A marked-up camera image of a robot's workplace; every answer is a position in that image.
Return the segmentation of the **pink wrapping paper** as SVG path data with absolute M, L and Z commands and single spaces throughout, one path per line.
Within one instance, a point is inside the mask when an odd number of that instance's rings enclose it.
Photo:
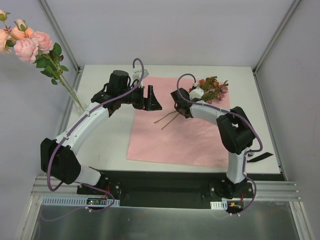
M 228 167 L 218 127 L 201 119 L 178 114 L 171 92 L 177 87 L 189 90 L 192 79 L 148 76 L 162 106 L 160 111 L 136 110 L 127 151 L 127 159 L 141 162 L 189 165 L 213 168 Z

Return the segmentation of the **mauve rose stem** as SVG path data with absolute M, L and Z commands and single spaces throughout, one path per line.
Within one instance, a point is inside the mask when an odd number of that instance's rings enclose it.
M 201 89 L 204 90 L 204 95 L 201 99 L 194 99 L 191 100 L 193 102 L 197 101 L 204 101 L 208 104 L 211 104 L 213 100 L 219 100 L 222 101 L 225 95 L 229 92 L 228 86 L 228 80 L 225 82 L 219 82 L 217 80 L 217 76 L 207 77 L 206 79 L 201 79 L 198 82 L 198 85 Z

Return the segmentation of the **orange brown rose stem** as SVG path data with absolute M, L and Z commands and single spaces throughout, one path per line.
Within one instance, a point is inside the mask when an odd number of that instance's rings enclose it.
M 228 88 L 229 84 L 226 80 L 224 83 L 220 83 L 218 81 L 217 76 L 207 77 L 206 79 L 201 79 L 198 82 L 194 82 L 192 84 L 192 88 L 189 89 L 188 93 L 183 92 L 183 89 L 180 90 L 180 93 L 189 101 L 197 102 L 204 101 L 207 104 L 212 104 L 213 100 L 222 101 L 226 94 L 229 92 Z M 177 112 L 176 116 L 170 120 L 163 129 L 170 124 L 179 114 L 183 115 L 185 118 L 191 118 L 191 103 L 183 101 L 180 97 L 178 91 L 172 92 L 173 96 L 176 97 L 175 101 L 175 111 L 169 112 L 162 118 L 156 120 L 154 124 L 159 123 L 161 120 L 166 118 L 167 116 L 174 114 Z

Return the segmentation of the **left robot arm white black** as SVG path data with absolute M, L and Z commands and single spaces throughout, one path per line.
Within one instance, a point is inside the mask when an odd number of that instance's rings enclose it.
M 64 184 L 87 184 L 94 194 L 102 194 L 106 188 L 102 173 L 81 165 L 77 154 L 91 133 L 121 105 L 132 105 L 134 109 L 143 111 L 162 109 L 152 85 L 147 86 L 147 96 L 144 97 L 142 80 L 148 75 L 147 70 L 134 70 L 132 76 L 126 71 L 114 70 L 109 81 L 91 98 L 87 109 L 76 122 L 55 139 L 45 138 L 42 141 L 41 170 Z

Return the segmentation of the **light pink rose stem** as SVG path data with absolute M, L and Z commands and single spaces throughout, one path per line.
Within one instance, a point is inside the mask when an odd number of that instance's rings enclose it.
M 64 56 L 62 54 L 62 47 L 55 42 L 53 45 L 53 49 L 49 52 L 50 61 L 53 64 L 53 77 L 56 81 L 58 81 L 69 93 L 69 90 L 71 88 L 74 88 L 71 86 L 71 84 L 67 81 L 67 78 L 64 76 L 64 72 L 68 72 L 69 69 L 61 64 L 62 60 L 64 59 Z

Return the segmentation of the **pink carnation stem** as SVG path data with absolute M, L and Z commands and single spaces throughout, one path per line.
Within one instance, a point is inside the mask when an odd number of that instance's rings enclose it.
M 21 61 L 34 64 L 42 75 L 50 78 L 53 85 L 58 85 L 60 83 L 53 76 L 54 66 L 49 56 L 53 45 L 47 33 L 36 31 L 27 38 L 17 40 L 13 48 Z

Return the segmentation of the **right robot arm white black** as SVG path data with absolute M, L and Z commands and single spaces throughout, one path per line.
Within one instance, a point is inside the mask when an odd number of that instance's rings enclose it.
M 243 109 L 223 109 L 198 98 L 190 100 L 189 93 L 183 88 L 171 92 L 170 95 L 175 110 L 186 119 L 200 119 L 218 127 L 221 142 L 228 151 L 228 168 L 224 182 L 216 187 L 215 193 L 226 199 L 237 197 L 247 183 L 245 158 L 256 138 Z

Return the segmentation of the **peach rose stem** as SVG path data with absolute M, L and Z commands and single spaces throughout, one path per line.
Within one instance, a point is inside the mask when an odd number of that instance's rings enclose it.
M 15 20 L 14 27 L 7 25 L 6 21 L 8 19 L 9 14 L 10 13 L 7 11 L 3 11 L 3 10 L 0 11 L 0 22 L 1 22 L 0 25 L 4 27 L 0 30 L 0 53 L 1 54 L 9 54 L 11 50 L 14 50 L 14 45 L 18 40 L 27 38 L 31 34 L 38 32 L 38 31 L 34 31 L 31 27 L 29 27 L 26 21 L 22 19 Z

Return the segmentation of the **black ribbon gold lettering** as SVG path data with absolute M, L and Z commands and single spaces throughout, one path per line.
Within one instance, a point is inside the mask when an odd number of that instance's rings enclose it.
M 263 153 L 263 154 L 261 154 L 261 155 L 259 155 L 259 156 L 256 156 L 256 157 L 254 157 L 254 158 L 252 158 L 252 159 L 247 160 L 247 162 L 248 162 L 248 163 L 257 163 L 257 162 L 260 162 L 260 161 L 262 161 L 262 160 L 264 160 L 264 159 L 266 159 L 266 158 L 269 158 L 269 157 L 271 157 L 271 156 L 273 156 L 272 153 L 270 153 L 270 152 L 265 152 L 265 153 Z

